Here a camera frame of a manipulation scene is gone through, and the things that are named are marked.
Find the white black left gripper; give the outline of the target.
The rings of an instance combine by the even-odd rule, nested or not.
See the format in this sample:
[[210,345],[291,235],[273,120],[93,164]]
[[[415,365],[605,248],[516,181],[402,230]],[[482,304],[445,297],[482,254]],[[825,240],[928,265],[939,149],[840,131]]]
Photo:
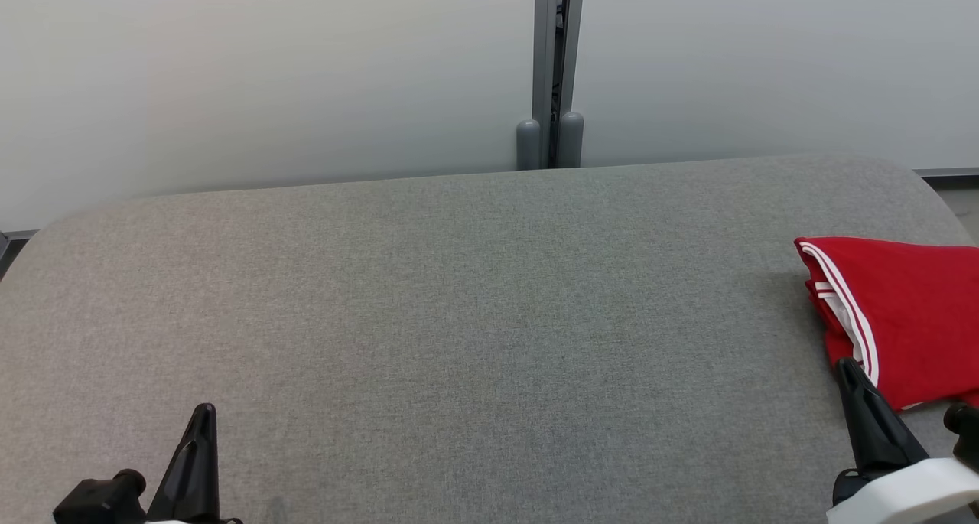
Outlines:
[[147,510],[147,524],[242,523],[220,517],[216,421],[216,406],[196,406]]

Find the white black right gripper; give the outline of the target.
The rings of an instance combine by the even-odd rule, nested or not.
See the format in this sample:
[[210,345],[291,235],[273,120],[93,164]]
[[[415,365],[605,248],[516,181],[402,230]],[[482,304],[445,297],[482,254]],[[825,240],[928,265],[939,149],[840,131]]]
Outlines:
[[826,513],[828,523],[968,523],[977,472],[924,447],[854,358],[835,364],[856,471],[877,478]]

